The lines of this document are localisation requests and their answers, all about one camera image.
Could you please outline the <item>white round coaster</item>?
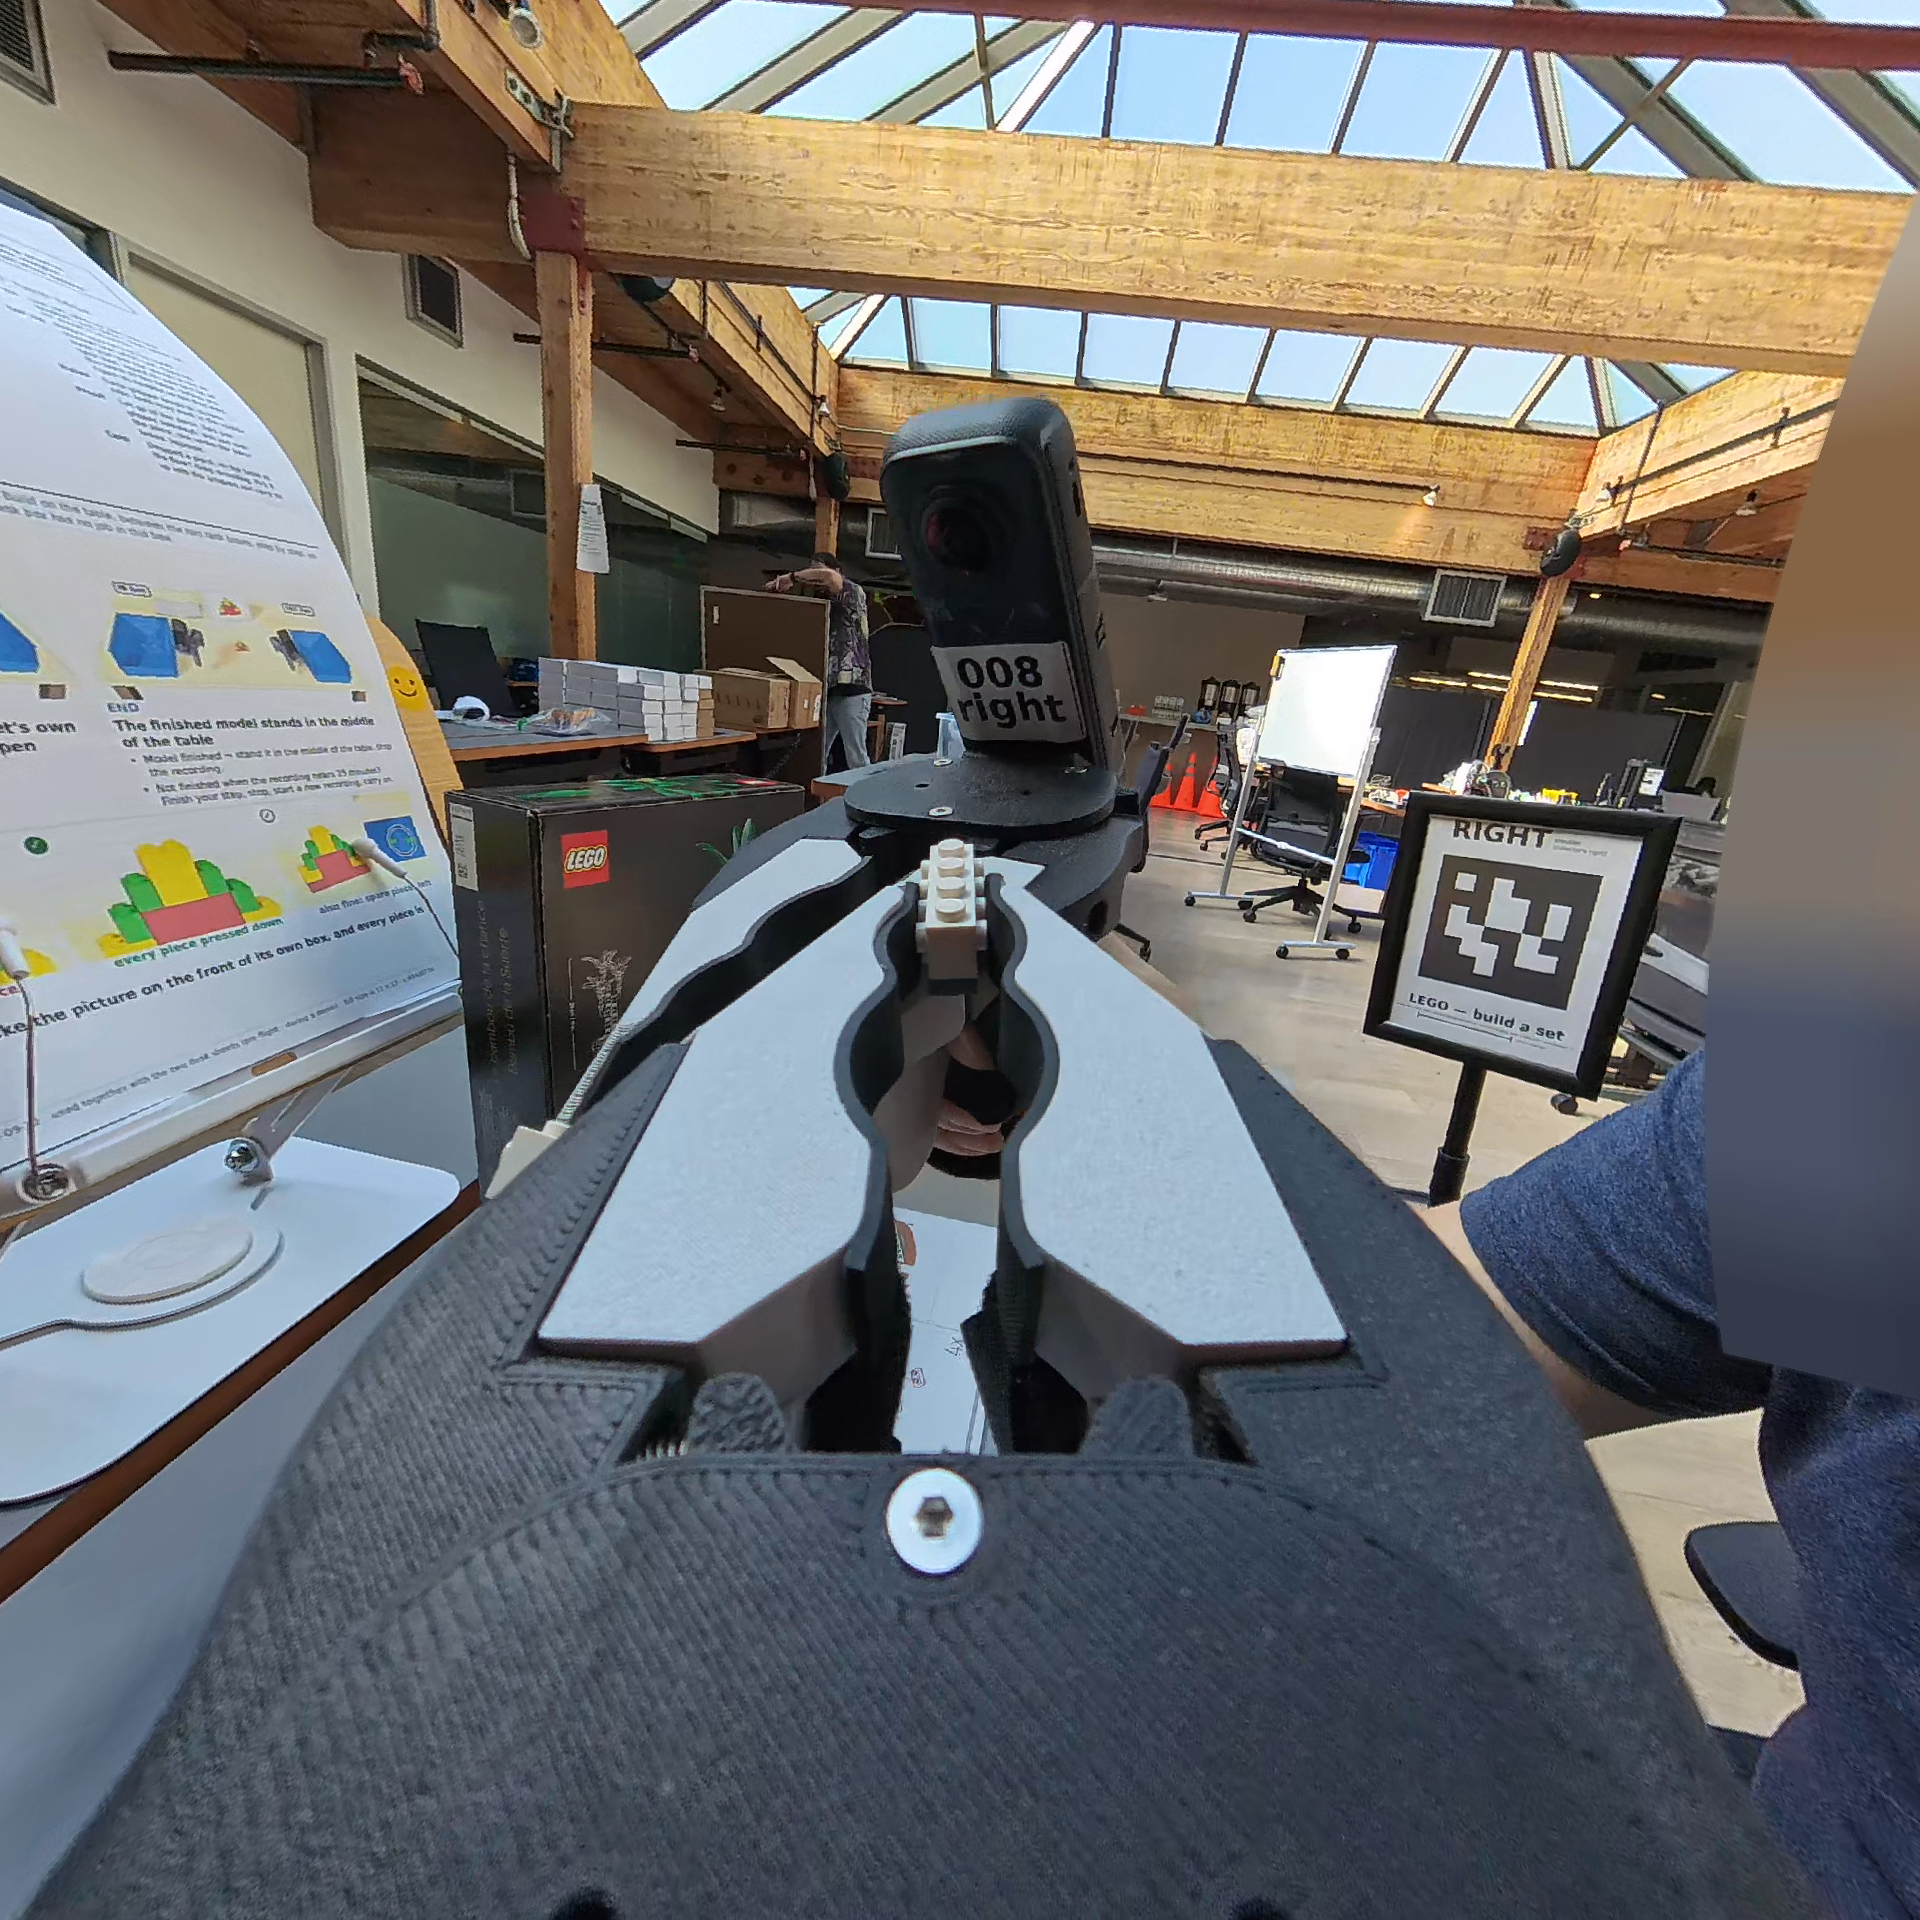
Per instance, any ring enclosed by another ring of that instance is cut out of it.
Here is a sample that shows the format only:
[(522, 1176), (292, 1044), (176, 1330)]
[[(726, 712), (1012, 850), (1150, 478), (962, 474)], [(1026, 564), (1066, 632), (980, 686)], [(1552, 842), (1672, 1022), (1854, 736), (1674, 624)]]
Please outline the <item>white round coaster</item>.
[(170, 1302), (240, 1272), (254, 1248), (256, 1236), (244, 1218), (180, 1220), (88, 1260), (80, 1288), (88, 1300), (112, 1308)]

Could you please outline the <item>wooden smiley board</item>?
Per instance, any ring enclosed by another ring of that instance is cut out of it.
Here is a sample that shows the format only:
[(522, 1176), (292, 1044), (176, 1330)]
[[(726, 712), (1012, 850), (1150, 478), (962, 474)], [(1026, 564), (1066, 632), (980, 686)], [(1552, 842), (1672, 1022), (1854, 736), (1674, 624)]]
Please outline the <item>wooden smiley board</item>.
[(366, 628), (386, 670), (398, 722), (408, 740), (422, 790), (432, 806), (438, 832), (444, 836), (448, 828), (446, 800), (448, 794), (462, 788), (462, 772), (444, 736), (420, 662), (378, 616), (366, 614)]

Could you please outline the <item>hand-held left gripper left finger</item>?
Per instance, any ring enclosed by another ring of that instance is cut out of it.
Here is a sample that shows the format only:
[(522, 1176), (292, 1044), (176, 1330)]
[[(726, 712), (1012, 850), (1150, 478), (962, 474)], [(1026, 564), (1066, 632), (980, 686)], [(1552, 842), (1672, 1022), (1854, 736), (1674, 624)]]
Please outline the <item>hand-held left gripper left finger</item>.
[(892, 1454), (910, 1310), (876, 1110), (918, 888), (856, 904), (684, 1046), (540, 1348), (756, 1376), (826, 1452)]

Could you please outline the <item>grey white lego strip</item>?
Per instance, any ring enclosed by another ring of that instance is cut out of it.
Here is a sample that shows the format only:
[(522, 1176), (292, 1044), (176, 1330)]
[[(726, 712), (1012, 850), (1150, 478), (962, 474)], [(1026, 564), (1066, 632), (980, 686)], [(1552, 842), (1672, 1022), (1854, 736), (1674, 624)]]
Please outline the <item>grey white lego strip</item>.
[(956, 996), (978, 982), (990, 944), (988, 884), (984, 858), (966, 838), (942, 838), (924, 854), (916, 948), (930, 994)]

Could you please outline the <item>black framed marker sign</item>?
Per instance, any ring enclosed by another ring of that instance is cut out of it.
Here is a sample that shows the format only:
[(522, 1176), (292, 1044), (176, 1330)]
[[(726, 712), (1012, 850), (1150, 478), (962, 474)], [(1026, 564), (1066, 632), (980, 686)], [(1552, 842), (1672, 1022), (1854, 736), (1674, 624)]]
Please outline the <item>black framed marker sign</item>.
[(1430, 1206), (1462, 1196), (1490, 1074), (1600, 1092), (1678, 828), (1652, 810), (1406, 798), (1362, 1032), (1458, 1068)]

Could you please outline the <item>white instruction poster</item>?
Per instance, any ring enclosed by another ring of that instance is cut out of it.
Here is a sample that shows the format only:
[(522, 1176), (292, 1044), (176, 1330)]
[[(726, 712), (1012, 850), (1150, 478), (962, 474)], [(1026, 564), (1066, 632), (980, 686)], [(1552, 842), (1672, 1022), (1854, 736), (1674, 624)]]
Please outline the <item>white instruction poster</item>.
[(104, 1178), (450, 1006), (452, 880), (352, 578), (274, 434), (4, 206), (4, 1182)]

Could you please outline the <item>black mesh chair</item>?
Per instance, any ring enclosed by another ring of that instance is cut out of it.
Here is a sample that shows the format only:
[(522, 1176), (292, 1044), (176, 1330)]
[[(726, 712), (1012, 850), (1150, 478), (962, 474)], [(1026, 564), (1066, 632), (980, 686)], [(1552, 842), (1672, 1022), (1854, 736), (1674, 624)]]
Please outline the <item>black mesh chair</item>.
[(522, 718), (508, 668), (488, 628), (428, 618), (418, 618), (414, 628), (438, 710), (466, 712), (464, 704), (478, 704), (484, 718)]

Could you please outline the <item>black office chair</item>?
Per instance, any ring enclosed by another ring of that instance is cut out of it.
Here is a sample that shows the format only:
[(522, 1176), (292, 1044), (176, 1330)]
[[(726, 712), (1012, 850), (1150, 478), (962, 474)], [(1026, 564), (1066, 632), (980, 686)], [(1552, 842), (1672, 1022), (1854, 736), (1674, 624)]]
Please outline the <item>black office chair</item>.
[(1256, 764), (1246, 780), (1240, 818), (1240, 850), (1280, 866), (1290, 884), (1252, 890), (1238, 900), (1244, 922), (1254, 924), (1270, 906), (1286, 904), (1296, 914), (1316, 914), (1342, 874), (1332, 856), (1346, 832), (1356, 796), (1364, 790), (1350, 776)]

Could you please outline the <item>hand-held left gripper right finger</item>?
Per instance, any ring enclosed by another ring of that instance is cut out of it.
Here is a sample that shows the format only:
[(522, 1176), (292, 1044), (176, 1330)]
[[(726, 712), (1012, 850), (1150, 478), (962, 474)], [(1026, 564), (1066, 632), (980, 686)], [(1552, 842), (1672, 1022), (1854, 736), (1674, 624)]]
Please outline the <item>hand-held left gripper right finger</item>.
[(986, 884), (1016, 1092), (998, 1242), (966, 1322), (994, 1444), (1076, 1452), (1132, 1380), (1342, 1366), (1348, 1330), (1206, 1032), (1038, 900)]

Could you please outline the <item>white poster stand base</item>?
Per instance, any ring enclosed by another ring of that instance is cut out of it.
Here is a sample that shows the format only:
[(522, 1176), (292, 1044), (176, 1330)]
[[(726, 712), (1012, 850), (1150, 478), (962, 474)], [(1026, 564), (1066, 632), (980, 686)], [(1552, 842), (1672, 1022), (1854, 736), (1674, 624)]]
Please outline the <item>white poster stand base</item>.
[[(442, 1168), (294, 1138), (244, 1182), (222, 1146), (16, 1236), (2, 1262), (2, 1504), (106, 1472), (400, 1248), (460, 1194)], [(202, 1218), (238, 1218), (252, 1258), (198, 1294), (114, 1308), (94, 1258)]]

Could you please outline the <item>operator in blue clothing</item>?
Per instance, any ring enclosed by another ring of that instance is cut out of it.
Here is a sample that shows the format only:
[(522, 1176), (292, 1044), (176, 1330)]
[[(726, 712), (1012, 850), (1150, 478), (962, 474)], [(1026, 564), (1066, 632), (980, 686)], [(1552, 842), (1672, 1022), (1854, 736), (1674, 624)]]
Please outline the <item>operator in blue clothing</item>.
[[(1576, 1214), (1638, 1278), (1696, 1290), (1720, 1340), (1706, 1050), (1638, 1104), (1462, 1202), (1478, 1194)], [(1798, 1568), (1804, 1700), (1766, 1742), (1752, 1792), (1824, 1914), (1914, 1918), (1918, 1408), (1764, 1366), (1774, 1384), (1758, 1408), (1758, 1464)]]

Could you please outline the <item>black lego box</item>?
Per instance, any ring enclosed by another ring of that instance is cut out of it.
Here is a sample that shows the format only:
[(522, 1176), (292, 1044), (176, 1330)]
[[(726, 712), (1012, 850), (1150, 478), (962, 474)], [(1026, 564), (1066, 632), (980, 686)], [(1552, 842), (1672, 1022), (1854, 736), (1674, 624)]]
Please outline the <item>black lego box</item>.
[(446, 846), (478, 1182), (558, 1116), (728, 860), (804, 812), (740, 774), (462, 790)]

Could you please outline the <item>stack of white boxes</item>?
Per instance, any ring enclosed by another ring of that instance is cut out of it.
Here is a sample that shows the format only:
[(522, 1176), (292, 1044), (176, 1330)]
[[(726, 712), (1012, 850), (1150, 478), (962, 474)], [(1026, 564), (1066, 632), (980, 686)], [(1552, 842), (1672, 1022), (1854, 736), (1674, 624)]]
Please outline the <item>stack of white boxes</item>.
[(538, 660), (538, 710), (568, 724), (604, 724), (614, 732), (678, 746), (716, 732), (716, 702), (706, 674), (598, 660)]

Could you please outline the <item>wooden table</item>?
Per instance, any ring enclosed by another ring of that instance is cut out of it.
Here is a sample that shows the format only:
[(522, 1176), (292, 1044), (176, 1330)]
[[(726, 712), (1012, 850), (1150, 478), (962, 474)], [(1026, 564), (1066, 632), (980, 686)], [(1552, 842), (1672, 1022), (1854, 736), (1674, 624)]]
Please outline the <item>wooden table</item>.
[(654, 740), (640, 732), (546, 734), (464, 722), (440, 722), (440, 732), (464, 790), (752, 772), (760, 740), (754, 730)]

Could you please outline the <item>rolling whiteboard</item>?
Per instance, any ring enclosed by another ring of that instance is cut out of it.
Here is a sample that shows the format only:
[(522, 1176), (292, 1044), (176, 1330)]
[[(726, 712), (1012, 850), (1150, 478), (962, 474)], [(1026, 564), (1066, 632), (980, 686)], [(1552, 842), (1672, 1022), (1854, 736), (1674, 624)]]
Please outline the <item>rolling whiteboard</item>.
[[(1274, 948), (1276, 958), (1286, 960), (1298, 952), (1348, 962), (1354, 956), (1362, 912), (1346, 912), (1344, 936), (1330, 936), (1330, 924), (1368, 800), (1380, 746), (1380, 704), (1394, 660), (1392, 644), (1314, 646), (1276, 654), (1252, 748), (1238, 758), (1218, 884), (1188, 892), (1182, 900), (1186, 908), (1224, 904), (1254, 924), (1264, 906), (1292, 900), (1294, 894), (1284, 888), (1244, 892), (1234, 886), (1240, 848), (1264, 848), (1280, 862), (1302, 868), (1308, 882), (1318, 880), (1318, 886), (1308, 890), (1314, 894), (1312, 934), (1286, 934)], [(1248, 824), (1262, 774), (1278, 782), (1306, 774), (1330, 784), (1336, 834), (1328, 848), (1304, 848)]]

